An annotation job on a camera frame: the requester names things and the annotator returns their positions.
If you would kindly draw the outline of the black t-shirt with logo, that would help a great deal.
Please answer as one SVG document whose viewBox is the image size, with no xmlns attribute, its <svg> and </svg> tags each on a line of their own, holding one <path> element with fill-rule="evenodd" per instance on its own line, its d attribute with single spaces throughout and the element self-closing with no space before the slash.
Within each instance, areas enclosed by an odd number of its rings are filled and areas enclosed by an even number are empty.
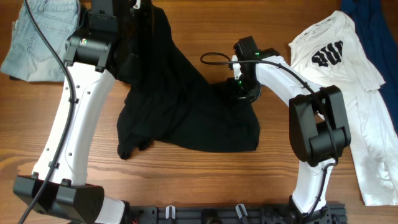
<svg viewBox="0 0 398 224">
<path fill-rule="evenodd" d="M 255 151 L 260 127 L 251 104 L 232 96 L 228 82 L 208 83 L 178 49 L 163 9 L 133 15 L 136 36 L 120 66 L 131 89 L 118 122 L 118 148 L 127 160 L 153 141 L 205 152 Z"/>
</svg>

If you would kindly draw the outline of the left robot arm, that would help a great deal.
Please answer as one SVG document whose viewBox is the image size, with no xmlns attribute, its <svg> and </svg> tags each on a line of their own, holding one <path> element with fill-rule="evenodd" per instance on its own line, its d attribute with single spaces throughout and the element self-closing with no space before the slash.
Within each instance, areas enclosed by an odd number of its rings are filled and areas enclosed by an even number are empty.
<svg viewBox="0 0 398 224">
<path fill-rule="evenodd" d="M 130 206 L 87 183 L 88 156 L 101 110 L 134 34 L 132 10 L 140 1 L 93 1 L 83 27 L 58 60 L 65 74 L 60 104 L 45 148 L 30 175 L 16 177 L 13 191 L 26 212 L 70 223 L 132 223 Z"/>
</svg>

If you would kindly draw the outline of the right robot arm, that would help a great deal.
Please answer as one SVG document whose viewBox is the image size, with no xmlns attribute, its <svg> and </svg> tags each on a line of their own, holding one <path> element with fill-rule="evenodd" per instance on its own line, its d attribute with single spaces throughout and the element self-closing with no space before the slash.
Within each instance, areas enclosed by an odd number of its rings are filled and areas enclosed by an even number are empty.
<svg viewBox="0 0 398 224">
<path fill-rule="evenodd" d="M 341 90 L 306 79 L 275 49 L 260 50 L 251 36 L 239 39 L 233 49 L 228 62 L 234 72 L 233 97 L 255 101 L 266 86 L 289 107 L 289 141 L 299 160 L 289 223 L 323 218 L 330 174 L 351 142 Z"/>
</svg>

